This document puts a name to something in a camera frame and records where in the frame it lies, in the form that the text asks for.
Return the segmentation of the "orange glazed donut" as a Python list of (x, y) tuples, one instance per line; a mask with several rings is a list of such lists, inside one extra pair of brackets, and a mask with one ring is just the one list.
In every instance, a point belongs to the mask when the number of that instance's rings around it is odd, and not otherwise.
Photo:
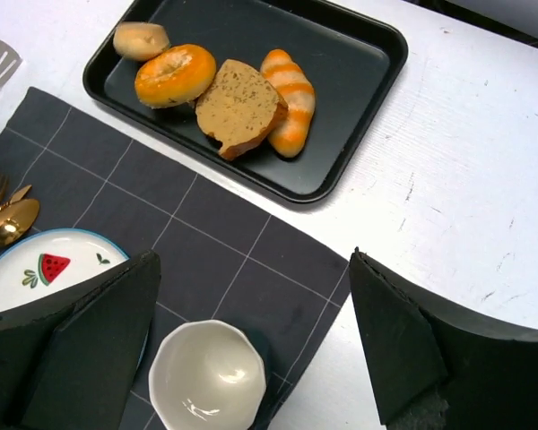
[(134, 91), (149, 108), (172, 108), (204, 93), (216, 71), (216, 60), (209, 50), (195, 44), (175, 46), (139, 69)]

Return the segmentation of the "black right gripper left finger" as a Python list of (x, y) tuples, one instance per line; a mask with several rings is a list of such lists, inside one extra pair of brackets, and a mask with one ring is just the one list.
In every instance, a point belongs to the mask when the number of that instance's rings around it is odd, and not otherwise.
[(151, 250), (0, 312), (0, 429), (117, 429), (161, 283)]

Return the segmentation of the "brown bread slice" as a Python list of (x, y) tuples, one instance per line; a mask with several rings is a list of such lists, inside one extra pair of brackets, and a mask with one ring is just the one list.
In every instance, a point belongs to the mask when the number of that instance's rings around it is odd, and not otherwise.
[(221, 144), (218, 155), (234, 160), (284, 121), (288, 105), (255, 68), (228, 59), (198, 99), (195, 113), (201, 131)]

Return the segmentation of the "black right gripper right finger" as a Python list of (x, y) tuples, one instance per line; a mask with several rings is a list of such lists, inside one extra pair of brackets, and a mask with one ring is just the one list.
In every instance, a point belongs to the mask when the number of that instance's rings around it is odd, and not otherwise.
[(538, 429), (538, 330), (445, 299), (363, 252), (350, 286), (380, 423)]

